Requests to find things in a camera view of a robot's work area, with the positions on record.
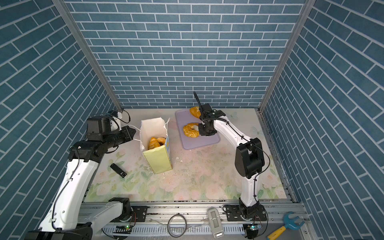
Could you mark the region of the sugared oval bread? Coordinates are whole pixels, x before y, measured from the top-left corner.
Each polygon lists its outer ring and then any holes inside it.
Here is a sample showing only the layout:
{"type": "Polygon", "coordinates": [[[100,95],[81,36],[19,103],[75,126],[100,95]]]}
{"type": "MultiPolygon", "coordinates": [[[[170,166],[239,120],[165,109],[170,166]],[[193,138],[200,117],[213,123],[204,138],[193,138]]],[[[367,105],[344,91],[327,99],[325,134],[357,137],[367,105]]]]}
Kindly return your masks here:
{"type": "Polygon", "coordinates": [[[200,119],[201,117],[201,112],[199,107],[193,107],[190,109],[190,113],[192,116],[194,116],[197,119],[200,119]]]}

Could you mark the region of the metal kitchen tongs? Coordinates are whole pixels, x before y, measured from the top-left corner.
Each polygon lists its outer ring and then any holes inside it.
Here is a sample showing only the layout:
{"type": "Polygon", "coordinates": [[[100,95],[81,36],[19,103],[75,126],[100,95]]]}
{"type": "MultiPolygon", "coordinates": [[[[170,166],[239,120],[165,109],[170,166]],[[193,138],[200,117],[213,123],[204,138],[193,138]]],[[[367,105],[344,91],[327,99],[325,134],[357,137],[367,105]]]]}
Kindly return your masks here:
{"type": "Polygon", "coordinates": [[[199,111],[200,111],[200,113],[202,113],[202,111],[203,111],[202,104],[201,104],[200,99],[199,99],[199,97],[195,91],[194,91],[194,97],[195,97],[195,100],[197,101],[197,103],[199,105],[199,111]]]}

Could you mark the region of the round flower bun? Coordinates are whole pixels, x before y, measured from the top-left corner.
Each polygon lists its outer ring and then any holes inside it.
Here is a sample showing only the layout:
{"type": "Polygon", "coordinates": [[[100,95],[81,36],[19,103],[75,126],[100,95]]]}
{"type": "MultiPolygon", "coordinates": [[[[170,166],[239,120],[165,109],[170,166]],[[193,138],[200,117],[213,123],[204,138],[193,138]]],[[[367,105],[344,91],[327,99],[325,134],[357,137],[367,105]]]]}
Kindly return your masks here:
{"type": "Polygon", "coordinates": [[[183,127],[183,132],[186,137],[197,138],[200,136],[199,133],[199,124],[198,123],[189,123],[183,127]]]}

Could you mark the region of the braided croissant bread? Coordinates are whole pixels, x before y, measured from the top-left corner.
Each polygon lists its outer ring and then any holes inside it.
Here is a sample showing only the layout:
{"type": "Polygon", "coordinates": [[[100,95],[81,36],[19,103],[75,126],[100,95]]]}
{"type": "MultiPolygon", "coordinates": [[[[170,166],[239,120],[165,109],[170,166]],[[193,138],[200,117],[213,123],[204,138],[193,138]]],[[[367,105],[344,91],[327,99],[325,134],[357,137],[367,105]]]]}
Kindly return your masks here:
{"type": "Polygon", "coordinates": [[[152,149],[158,148],[160,146],[161,145],[158,143],[157,139],[152,137],[150,139],[150,142],[149,142],[149,145],[148,145],[148,150],[152,150],[152,149]]]}

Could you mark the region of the white paper gift bag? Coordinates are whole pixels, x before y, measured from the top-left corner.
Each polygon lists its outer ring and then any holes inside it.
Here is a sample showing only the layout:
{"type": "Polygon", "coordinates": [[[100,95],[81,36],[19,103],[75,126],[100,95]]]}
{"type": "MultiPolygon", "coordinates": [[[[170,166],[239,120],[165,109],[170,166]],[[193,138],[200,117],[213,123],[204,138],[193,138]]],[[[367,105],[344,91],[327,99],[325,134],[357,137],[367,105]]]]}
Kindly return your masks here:
{"type": "Polygon", "coordinates": [[[168,121],[153,118],[141,121],[138,128],[140,151],[155,174],[173,169],[170,157],[168,121]]]}

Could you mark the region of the twisted ring doughnut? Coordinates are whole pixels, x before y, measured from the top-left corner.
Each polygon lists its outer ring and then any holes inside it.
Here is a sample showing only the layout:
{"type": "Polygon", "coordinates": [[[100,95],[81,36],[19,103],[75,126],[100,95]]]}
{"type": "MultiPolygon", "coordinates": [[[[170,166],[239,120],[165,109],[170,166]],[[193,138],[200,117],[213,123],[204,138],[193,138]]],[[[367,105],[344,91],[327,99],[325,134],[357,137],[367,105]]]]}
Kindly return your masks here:
{"type": "Polygon", "coordinates": [[[163,137],[159,137],[159,138],[157,138],[157,141],[158,141],[158,143],[159,143],[161,146],[163,146],[163,145],[166,143],[166,139],[163,138],[163,137]]]}

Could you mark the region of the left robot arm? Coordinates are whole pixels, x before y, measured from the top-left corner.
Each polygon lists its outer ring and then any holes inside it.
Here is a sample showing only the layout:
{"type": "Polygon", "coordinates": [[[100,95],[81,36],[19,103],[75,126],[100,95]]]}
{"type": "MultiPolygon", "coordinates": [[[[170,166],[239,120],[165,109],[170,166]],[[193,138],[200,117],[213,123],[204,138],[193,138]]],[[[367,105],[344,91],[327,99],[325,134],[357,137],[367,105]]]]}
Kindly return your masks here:
{"type": "Polygon", "coordinates": [[[84,196],[104,155],[132,141],[136,134],[136,129],[130,128],[122,117],[122,112],[112,111],[87,119],[86,138],[71,147],[67,170],[53,204],[39,227],[26,234],[26,240],[90,240],[111,221],[132,219],[130,200],[114,197],[79,220],[84,196]]]}

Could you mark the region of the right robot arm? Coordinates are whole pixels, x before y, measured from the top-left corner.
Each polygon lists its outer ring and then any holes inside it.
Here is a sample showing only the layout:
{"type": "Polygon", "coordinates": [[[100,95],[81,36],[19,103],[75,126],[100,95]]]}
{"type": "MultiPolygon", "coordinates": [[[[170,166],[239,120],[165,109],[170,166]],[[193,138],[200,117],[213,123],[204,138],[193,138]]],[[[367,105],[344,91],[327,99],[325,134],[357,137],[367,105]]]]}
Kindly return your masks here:
{"type": "Polygon", "coordinates": [[[267,212],[260,204],[258,180],[265,165],[265,154],[258,138],[250,138],[236,128],[221,110],[213,110],[209,104],[199,105],[201,113],[198,124],[201,136],[223,135],[236,150],[235,168],[242,177],[242,191],[239,198],[239,212],[243,219],[265,221],[267,212]]]}

